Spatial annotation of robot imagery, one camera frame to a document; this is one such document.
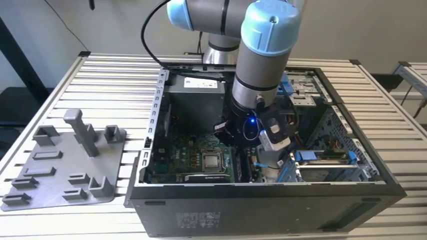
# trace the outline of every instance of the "power supply label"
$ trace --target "power supply label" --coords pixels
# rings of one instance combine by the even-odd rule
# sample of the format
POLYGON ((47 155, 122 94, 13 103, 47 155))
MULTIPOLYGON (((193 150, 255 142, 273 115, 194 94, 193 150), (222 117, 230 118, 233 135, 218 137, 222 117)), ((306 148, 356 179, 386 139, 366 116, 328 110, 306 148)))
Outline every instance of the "power supply label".
POLYGON ((185 88, 218 89, 219 84, 215 80, 186 77, 185 88))
POLYGON ((177 223, 181 229, 213 229, 221 225, 222 212, 178 212, 177 223))

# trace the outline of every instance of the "metal table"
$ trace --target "metal table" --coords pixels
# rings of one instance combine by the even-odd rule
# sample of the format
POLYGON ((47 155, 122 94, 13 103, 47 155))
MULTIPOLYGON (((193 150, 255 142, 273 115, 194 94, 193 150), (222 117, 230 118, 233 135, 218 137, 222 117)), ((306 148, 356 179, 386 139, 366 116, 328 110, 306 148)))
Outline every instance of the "metal table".
POLYGON ((393 74, 400 74, 427 99, 427 63, 401 61, 393 74))
MULTIPOLYGON (((169 62, 197 63, 198 56, 162 56, 169 62)), ((257 235, 205 239, 427 239, 427 132, 374 80, 362 65, 349 60, 291 59, 290 66, 320 67, 329 77, 365 134, 402 186, 408 197, 349 234, 257 235)), ((143 55, 91 54, 77 59, 54 93, 0 161, 0 197, 22 170, 35 142, 39 125, 69 131, 66 109, 83 110, 85 122, 102 128, 115 124, 127 129, 119 170, 117 198, 98 205, 67 206, 23 211, 0 211, 0 237, 33 240, 95 238, 149 239, 125 195, 133 162, 145 146, 149 114, 161 66, 143 55)))

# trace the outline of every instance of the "black computer chassis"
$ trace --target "black computer chassis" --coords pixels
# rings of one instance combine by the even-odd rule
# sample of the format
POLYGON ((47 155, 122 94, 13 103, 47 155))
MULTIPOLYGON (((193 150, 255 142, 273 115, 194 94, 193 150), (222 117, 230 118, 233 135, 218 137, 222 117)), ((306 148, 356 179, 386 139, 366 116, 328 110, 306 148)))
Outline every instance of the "black computer chassis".
MULTIPOLYGON (((201 73, 235 69, 233 65, 171 66, 201 73)), ((350 232, 408 196, 322 69, 289 69, 316 72, 386 184, 134 186, 138 164, 147 161, 138 156, 125 206, 135 208, 150 237, 350 232)))

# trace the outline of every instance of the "white cable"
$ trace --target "white cable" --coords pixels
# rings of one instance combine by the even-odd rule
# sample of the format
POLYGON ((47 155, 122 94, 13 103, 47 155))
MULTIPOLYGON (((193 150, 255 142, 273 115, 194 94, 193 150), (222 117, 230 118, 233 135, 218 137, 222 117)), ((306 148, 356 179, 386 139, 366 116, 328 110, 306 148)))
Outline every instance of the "white cable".
POLYGON ((254 138, 251 138, 251 139, 249 139, 247 134, 246 134, 246 126, 247 126, 249 119, 250 119, 250 118, 247 118, 247 119, 245 120, 243 127, 242 127, 243 137, 245 137, 245 139, 246 139, 246 140, 249 140, 249 141, 254 141, 254 140, 255 140, 255 139, 258 139, 258 138, 259 138, 259 136, 261 136, 261 125, 259 125, 259 119, 258 119, 258 118, 255 118, 255 121, 257 121, 257 136, 255 136, 254 138))

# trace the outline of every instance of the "3d printed holder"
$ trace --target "3d printed holder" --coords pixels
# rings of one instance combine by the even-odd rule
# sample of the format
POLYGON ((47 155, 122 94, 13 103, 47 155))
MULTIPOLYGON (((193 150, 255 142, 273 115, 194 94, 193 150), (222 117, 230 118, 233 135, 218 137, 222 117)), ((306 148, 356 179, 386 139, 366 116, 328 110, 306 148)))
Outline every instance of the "3d printed holder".
POLYGON ((95 131, 82 116, 81 109, 70 109, 63 117, 74 132, 39 126, 37 146, 3 196, 3 211, 114 200, 127 131, 117 125, 95 131))

